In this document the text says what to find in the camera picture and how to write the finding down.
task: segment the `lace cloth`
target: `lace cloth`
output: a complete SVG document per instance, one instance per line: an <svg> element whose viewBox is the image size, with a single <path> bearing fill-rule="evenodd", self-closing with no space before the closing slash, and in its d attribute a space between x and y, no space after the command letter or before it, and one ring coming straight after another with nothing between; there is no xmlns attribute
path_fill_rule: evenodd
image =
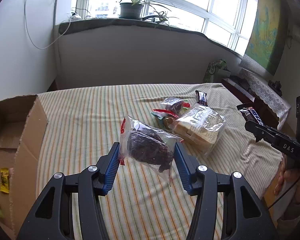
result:
<svg viewBox="0 0 300 240"><path fill-rule="evenodd" d="M242 69L238 76L246 79L251 90L255 92L256 95L259 96L279 117L278 130L281 130L288 117L289 110L291 109L289 103L274 92L264 79L256 76L250 71Z"/></svg>

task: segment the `bagged dried meat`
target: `bagged dried meat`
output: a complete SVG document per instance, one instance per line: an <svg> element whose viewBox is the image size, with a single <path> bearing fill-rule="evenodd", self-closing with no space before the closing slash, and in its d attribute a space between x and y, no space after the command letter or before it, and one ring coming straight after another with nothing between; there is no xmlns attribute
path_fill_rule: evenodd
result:
<svg viewBox="0 0 300 240"><path fill-rule="evenodd" d="M176 119L170 128L185 141L195 144L205 154L209 153L226 126L224 116L213 109L195 104L184 115Z"/></svg>
<svg viewBox="0 0 300 240"><path fill-rule="evenodd" d="M121 125L118 158L131 157L170 183L174 145L182 138L126 116Z"/></svg>

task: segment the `bed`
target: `bed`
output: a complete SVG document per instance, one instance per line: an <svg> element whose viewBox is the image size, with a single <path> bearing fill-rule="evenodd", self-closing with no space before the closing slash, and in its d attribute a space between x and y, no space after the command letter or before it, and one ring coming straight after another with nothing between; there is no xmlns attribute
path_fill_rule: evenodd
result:
<svg viewBox="0 0 300 240"><path fill-rule="evenodd" d="M208 157L184 143L189 154L215 172L241 172L261 197L275 176L281 153L268 143L255 143L236 109L240 101L221 84L151 84L89 87L40 94L48 117L37 172L37 195L58 171L79 173L106 155L120 140L126 114L163 128L150 114L164 98L195 103L195 90L207 92L208 105L226 117L226 129ZM132 159L119 166L113 189L100 197L110 239L186 239L196 197L183 190L175 163L171 187L152 170ZM82 239L78 198L73 198L75 239ZM218 193L214 239L220 239L223 195Z"/></svg>

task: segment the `clear plastic bag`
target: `clear plastic bag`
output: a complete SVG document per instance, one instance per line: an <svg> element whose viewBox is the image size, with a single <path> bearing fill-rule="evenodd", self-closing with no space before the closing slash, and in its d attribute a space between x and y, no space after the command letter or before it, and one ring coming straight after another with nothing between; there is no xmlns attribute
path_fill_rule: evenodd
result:
<svg viewBox="0 0 300 240"><path fill-rule="evenodd" d="M225 126L224 116L207 106L195 104L176 119L170 128L173 133L181 136L185 141L195 144L207 154L219 140Z"/></svg>
<svg viewBox="0 0 300 240"><path fill-rule="evenodd" d="M152 114L159 119L163 119L168 115L178 118L180 111L183 108L188 109L189 107L190 104L188 103L188 100L169 97L160 103L160 109L153 109Z"/></svg>
<svg viewBox="0 0 300 240"><path fill-rule="evenodd" d="M126 115L121 125L118 158L131 157L170 183L174 145L182 138Z"/></svg>

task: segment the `white cable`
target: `white cable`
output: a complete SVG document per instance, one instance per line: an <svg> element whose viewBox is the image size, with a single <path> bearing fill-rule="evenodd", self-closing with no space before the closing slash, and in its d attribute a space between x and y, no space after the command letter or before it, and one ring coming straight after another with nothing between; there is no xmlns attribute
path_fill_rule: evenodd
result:
<svg viewBox="0 0 300 240"><path fill-rule="evenodd" d="M33 43L32 39L31 39L31 37L30 37L29 31L28 31L27 16L26 16L26 2L27 2L27 0L25 0L24 14L25 14L25 24L26 24L26 31L27 31L28 37L29 37L31 43L33 44L33 46L35 46L37 49L47 49L47 48L49 48L52 44L54 44L54 43L55 43L55 42L56 42L63 34L65 34L65 33L67 32L67 30L69 29L70 24L71 24L71 19L70 19L70 17L68 16L68 18L69 18L69 25L68 25L68 28L65 30L64 33L62 33L58 38L56 38L56 39L55 39L51 44L49 44L47 47L39 48L39 47L37 47L37 46Z"/></svg>

